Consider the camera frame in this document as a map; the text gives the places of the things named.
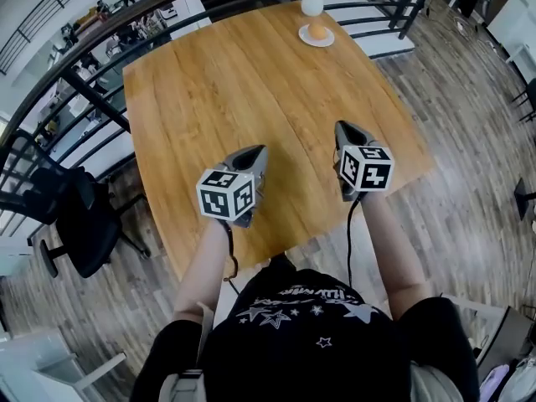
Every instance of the cube with fiducial markers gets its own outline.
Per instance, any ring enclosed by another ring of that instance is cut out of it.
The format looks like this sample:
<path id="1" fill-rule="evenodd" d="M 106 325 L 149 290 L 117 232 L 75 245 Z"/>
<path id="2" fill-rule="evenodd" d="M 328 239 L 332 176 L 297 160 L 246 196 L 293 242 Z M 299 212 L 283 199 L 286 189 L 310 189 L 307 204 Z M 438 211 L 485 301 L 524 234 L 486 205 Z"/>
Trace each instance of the cube with fiducial markers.
<path id="1" fill-rule="evenodd" d="M 388 147 L 344 146 L 340 176 L 359 192 L 386 191 L 394 172 Z"/>
<path id="2" fill-rule="evenodd" d="M 203 216 L 234 222 L 255 206 L 253 174 L 209 169 L 195 188 Z"/>

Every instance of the white vase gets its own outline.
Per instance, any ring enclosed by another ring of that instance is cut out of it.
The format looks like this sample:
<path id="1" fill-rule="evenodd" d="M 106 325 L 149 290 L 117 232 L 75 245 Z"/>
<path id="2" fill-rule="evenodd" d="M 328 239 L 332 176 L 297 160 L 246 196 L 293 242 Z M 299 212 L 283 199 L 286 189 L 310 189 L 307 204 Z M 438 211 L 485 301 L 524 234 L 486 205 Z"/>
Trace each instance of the white vase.
<path id="1" fill-rule="evenodd" d="M 324 10 L 323 0 L 301 0 L 301 11 L 308 17 L 317 17 Z"/>

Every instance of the black office chair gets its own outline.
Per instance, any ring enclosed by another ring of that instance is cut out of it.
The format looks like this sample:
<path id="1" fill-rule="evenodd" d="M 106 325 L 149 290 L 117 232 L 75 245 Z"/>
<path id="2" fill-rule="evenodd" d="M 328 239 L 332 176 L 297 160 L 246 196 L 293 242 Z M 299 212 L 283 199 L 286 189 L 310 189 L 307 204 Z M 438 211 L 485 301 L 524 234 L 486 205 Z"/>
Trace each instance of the black office chair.
<path id="1" fill-rule="evenodd" d="M 136 202 L 137 195 L 115 210 L 108 187 L 95 181 L 83 167 L 68 169 L 50 158 L 27 132 L 19 130 L 0 149 L 0 209 L 11 210 L 44 224 L 56 223 L 62 246 L 49 250 L 39 246 L 50 275 L 56 277 L 54 260 L 68 255 L 79 274 L 87 278 L 110 261 L 119 238 L 143 258 L 147 248 L 138 247 L 122 232 L 120 216 Z"/>
<path id="2" fill-rule="evenodd" d="M 519 121 L 527 120 L 531 121 L 536 117 L 536 79 L 532 79 L 528 85 L 527 89 L 524 90 L 521 94 L 519 94 L 516 98 L 512 100 L 512 103 L 516 101 L 518 98 L 521 98 L 523 95 L 527 95 L 527 97 L 521 101 L 516 107 L 520 107 L 523 103 L 529 101 L 530 105 L 533 107 L 532 111 L 530 111 L 527 115 L 523 116 Z"/>

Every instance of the white plate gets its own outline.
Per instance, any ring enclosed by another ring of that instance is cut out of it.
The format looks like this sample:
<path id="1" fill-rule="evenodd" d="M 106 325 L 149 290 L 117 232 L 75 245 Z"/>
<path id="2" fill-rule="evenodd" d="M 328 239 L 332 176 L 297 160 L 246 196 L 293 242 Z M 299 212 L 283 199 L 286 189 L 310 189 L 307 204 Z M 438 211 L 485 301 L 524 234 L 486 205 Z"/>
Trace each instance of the white plate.
<path id="1" fill-rule="evenodd" d="M 309 30 L 307 29 L 308 27 L 309 24 L 306 24 L 298 30 L 298 36 L 300 36 L 300 39 L 303 40 L 306 44 L 316 46 L 317 48 L 326 48 L 330 44 L 333 44 L 333 42 L 335 41 L 335 36 L 333 35 L 332 30 L 330 30 L 329 28 L 326 28 L 327 37 L 325 39 L 316 40 L 309 35 Z"/>

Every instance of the star print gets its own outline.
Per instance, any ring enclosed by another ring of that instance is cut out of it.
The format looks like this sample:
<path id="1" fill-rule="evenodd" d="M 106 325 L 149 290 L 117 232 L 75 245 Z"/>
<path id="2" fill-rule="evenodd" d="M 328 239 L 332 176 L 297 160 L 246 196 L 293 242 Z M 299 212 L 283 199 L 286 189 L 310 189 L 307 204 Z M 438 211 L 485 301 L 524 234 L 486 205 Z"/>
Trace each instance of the star print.
<path id="1" fill-rule="evenodd" d="M 240 314 L 237 314 L 236 316 L 245 316 L 246 314 L 250 315 L 250 322 L 253 322 L 255 320 L 255 317 L 257 317 L 262 312 L 270 312 L 270 310 L 266 310 L 263 307 L 251 307 L 247 312 L 241 312 Z"/>
<path id="2" fill-rule="evenodd" d="M 313 305 L 312 308 L 311 308 L 311 312 L 315 316 L 318 316 L 319 314 L 322 314 L 324 311 L 322 310 L 322 307 L 320 307 L 318 305 Z"/>
<path id="3" fill-rule="evenodd" d="M 345 317 L 357 317 L 363 323 L 370 323 L 370 316 L 373 312 L 377 312 L 370 305 L 361 304 L 361 305 L 352 305 L 352 304 L 343 304 L 348 309 L 348 314 L 345 314 Z"/>
<path id="4" fill-rule="evenodd" d="M 262 317 L 264 317 L 265 319 L 260 323 L 259 326 L 266 325 L 267 323 L 269 323 L 270 325 L 273 325 L 275 329 L 279 329 L 281 322 L 291 320 L 290 317 L 288 317 L 286 314 L 283 314 L 283 310 L 279 310 L 278 312 L 273 312 L 271 314 L 263 313 Z"/>
<path id="5" fill-rule="evenodd" d="M 320 341 L 318 341 L 317 345 L 319 345 L 322 348 L 331 347 L 332 346 L 332 339 L 331 338 L 322 338 L 322 337 L 320 337 Z"/>

